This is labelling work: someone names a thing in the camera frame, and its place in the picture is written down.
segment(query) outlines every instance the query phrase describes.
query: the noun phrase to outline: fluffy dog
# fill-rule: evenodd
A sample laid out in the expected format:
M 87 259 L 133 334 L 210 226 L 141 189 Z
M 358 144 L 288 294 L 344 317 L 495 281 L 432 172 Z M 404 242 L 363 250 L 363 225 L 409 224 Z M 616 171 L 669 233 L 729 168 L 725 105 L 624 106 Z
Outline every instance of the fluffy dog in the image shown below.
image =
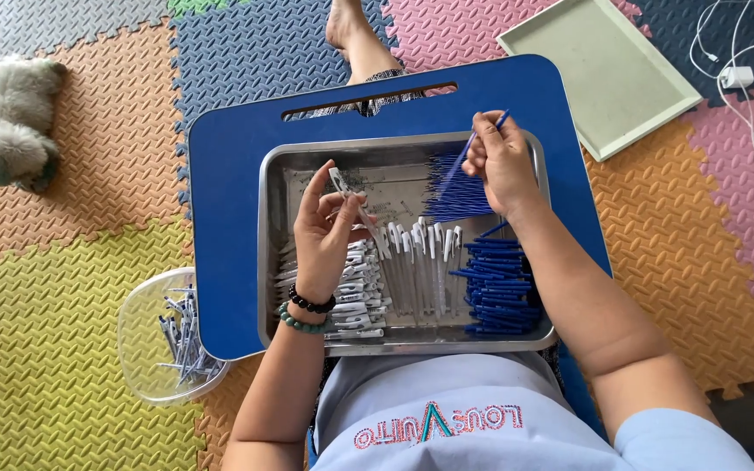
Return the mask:
M 0 186 L 38 193 L 55 176 L 59 151 L 48 132 L 65 72 L 51 59 L 0 62 Z

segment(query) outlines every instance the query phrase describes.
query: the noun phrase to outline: leg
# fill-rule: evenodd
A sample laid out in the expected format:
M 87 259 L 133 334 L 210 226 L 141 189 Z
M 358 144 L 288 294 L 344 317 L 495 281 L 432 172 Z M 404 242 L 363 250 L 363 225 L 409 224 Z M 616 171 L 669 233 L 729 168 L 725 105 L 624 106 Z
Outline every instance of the leg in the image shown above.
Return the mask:
M 362 83 L 385 70 L 402 69 L 374 34 L 360 0 L 332 0 L 326 31 L 330 45 L 351 63 L 349 85 Z

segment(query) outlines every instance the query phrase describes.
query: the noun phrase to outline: foot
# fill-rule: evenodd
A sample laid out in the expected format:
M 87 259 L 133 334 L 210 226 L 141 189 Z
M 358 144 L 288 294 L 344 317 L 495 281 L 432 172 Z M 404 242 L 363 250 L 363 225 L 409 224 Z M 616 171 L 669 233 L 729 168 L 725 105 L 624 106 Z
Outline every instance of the foot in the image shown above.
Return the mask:
M 325 37 L 348 60 L 347 45 L 358 34 L 374 34 L 360 0 L 332 0 Z

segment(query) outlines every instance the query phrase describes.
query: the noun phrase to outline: blue foam mat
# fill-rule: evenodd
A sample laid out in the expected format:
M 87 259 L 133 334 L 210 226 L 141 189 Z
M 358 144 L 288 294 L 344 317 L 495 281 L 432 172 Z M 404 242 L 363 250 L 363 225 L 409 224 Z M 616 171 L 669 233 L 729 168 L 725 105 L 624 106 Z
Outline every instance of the blue foam mat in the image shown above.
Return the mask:
M 363 1 L 363 11 L 383 44 L 392 47 L 397 40 L 385 32 L 391 17 L 380 9 L 387 3 Z M 182 96 L 174 105 L 183 115 L 177 133 L 187 132 L 208 110 L 345 85 L 348 66 L 325 40 L 330 5 L 331 0 L 253 0 L 172 20 L 171 48 L 178 56 L 171 65 L 179 68 L 173 88 Z M 177 146 L 179 155 L 186 150 L 183 143 Z M 177 177 L 187 181 L 188 169 L 181 167 Z M 189 201 L 189 191 L 179 192 L 180 204 Z
M 723 106 L 723 100 L 717 92 L 715 80 L 703 75 L 689 60 L 689 47 L 697 32 L 697 19 L 703 10 L 714 3 L 697 0 L 645 0 L 634 1 L 642 9 L 642 15 L 636 17 L 639 26 L 650 26 L 653 37 L 651 42 L 659 49 L 668 61 L 693 85 L 703 97 L 709 99 L 709 106 Z M 746 2 L 731 2 L 725 0 L 717 6 L 707 26 L 700 37 L 706 50 L 716 55 L 718 62 L 712 62 L 695 46 L 695 61 L 711 75 L 717 76 L 720 70 L 731 59 L 732 32 L 735 23 Z M 740 29 L 736 41 L 735 51 L 754 44 L 754 0 L 749 5 L 747 13 L 740 21 Z M 754 72 L 754 49 L 746 52 L 737 60 L 738 65 L 750 65 Z

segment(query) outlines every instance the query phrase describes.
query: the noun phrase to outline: black beaded bracelet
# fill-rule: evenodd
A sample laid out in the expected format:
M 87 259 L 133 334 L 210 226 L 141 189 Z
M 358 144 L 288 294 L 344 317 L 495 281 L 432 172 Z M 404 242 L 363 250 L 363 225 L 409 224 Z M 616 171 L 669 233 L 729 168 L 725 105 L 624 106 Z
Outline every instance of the black beaded bracelet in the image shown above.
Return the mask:
M 296 284 L 293 283 L 290 285 L 290 299 L 293 303 L 295 303 L 297 306 L 299 306 L 302 309 L 307 309 L 310 313 L 316 313 L 316 314 L 326 314 L 329 313 L 331 309 L 333 309 L 334 306 L 336 306 L 336 297 L 334 295 L 330 295 L 330 299 L 325 304 L 313 304 L 310 303 L 307 299 L 299 296 L 298 293 L 296 293 Z

